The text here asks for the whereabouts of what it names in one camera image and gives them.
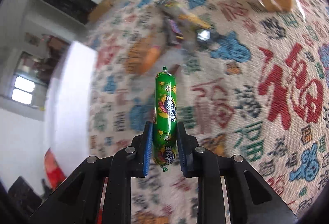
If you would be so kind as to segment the dark candy bar pack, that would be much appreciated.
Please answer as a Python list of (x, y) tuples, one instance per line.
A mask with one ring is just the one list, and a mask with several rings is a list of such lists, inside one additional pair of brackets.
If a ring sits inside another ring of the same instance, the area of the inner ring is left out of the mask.
[(167, 16), (165, 16), (163, 20), (163, 30), (166, 36), (166, 42), (169, 46), (179, 45), (183, 41), (183, 34), (176, 22)]

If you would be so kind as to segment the green sausage snack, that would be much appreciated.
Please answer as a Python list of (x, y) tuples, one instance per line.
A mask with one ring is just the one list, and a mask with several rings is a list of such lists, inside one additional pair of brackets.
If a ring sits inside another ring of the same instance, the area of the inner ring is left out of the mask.
[(163, 67), (154, 84), (153, 160), (164, 172), (176, 158), (176, 126), (176, 79)]

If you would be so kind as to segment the white cardboard box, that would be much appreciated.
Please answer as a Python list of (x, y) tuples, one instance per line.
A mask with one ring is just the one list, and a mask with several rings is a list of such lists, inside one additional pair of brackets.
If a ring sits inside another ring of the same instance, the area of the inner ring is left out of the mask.
[(89, 156), (89, 110), (97, 52), (73, 41), (51, 76), (44, 112), (44, 151), (64, 175)]

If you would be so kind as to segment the patterned woven tablecloth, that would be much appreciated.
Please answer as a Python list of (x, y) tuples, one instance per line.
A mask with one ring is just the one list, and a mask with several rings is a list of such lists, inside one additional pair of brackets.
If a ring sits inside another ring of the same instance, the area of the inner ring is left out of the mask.
[[(255, 0), (121, 1), (86, 40), (98, 52), (90, 153), (112, 156), (143, 132), (167, 67), (186, 132), (215, 154), (242, 155), (302, 217), (328, 181), (328, 3), (299, 2), (305, 22)], [(165, 16), (181, 44), (167, 44)], [(161, 55), (140, 74), (154, 45)]]

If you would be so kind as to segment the red snack package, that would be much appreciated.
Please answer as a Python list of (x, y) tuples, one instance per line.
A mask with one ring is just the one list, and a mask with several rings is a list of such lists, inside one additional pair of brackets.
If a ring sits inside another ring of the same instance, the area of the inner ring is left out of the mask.
[(47, 179), (53, 190), (57, 189), (63, 181), (65, 181), (66, 176), (63, 170), (58, 165), (54, 154), (49, 148), (44, 156), (44, 168), (47, 175)]

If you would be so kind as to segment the cardboard box on floor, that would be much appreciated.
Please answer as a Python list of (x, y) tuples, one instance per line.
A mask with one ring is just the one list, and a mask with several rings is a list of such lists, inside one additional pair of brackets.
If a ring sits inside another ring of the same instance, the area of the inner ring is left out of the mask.
[(88, 21), (90, 23), (97, 22), (112, 7), (113, 7), (113, 0), (102, 0), (88, 15)]

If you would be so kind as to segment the orange sausage bun snack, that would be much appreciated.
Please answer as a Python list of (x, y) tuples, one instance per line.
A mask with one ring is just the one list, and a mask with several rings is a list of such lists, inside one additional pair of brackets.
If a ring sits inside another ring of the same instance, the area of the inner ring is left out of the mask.
[(139, 67), (139, 73), (144, 74), (148, 70), (150, 70), (150, 68), (152, 68), (152, 66), (158, 60), (160, 55), (161, 55), (160, 46), (154, 45), (151, 48), (149, 48)]

